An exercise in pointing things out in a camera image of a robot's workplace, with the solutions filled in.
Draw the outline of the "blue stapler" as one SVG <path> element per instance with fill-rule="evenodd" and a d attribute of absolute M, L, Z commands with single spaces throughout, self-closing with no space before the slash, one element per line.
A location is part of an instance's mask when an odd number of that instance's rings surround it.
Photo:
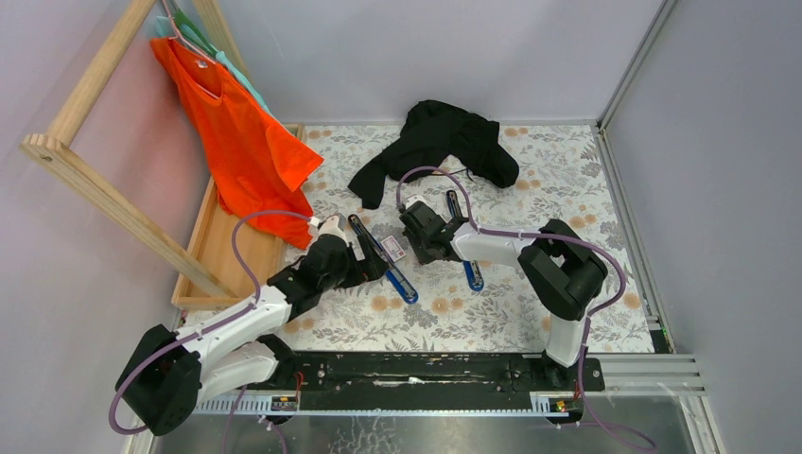
<path fill-rule="evenodd" d="M 461 218 L 462 209 L 459 203 L 457 192 L 455 190 L 448 190 L 445 193 L 445 196 L 447 208 L 451 217 Z M 484 288 L 484 280 L 479 268 L 479 263 L 477 261 L 463 261 L 462 264 L 468 286 L 475 292 L 482 291 Z"/>
<path fill-rule="evenodd" d="M 368 231 L 358 215 L 347 217 L 348 223 L 354 231 L 359 247 L 364 256 L 358 260 L 363 268 L 363 274 L 371 281 L 379 275 L 386 277 L 392 284 L 401 299 L 408 305 L 418 302 L 419 294 L 406 276 L 399 270 L 385 251 L 383 246 Z"/>

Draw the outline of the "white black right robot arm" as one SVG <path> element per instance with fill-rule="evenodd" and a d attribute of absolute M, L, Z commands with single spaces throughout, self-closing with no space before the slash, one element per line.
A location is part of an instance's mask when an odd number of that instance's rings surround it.
<path fill-rule="evenodd" d="M 559 219 L 538 231 L 491 229 L 466 217 L 445 221 L 423 201 L 401 208 L 399 218 L 423 264 L 487 261 L 522 271 L 551 317 L 544 380 L 564 390 L 579 378 L 586 312 L 601 293 L 608 267 L 620 269 L 609 253 Z"/>

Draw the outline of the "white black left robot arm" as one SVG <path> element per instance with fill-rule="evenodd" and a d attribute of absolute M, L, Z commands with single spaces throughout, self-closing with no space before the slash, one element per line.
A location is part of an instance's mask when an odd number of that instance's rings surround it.
<path fill-rule="evenodd" d="M 115 384 L 108 414 L 112 429 L 126 435 L 139 431 L 119 425 L 120 403 L 139 417 L 143 429 L 165 435 L 208 397 L 260 381 L 285 387 L 293 376 L 291 360 L 271 353 L 259 337 L 316 307 L 327 291 L 383 277 L 389 268 L 384 254 L 368 239 L 358 245 L 361 259 L 346 240 L 322 234 L 296 263 L 216 317 L 184 330 L 162 324 L 149 329 Z"/>

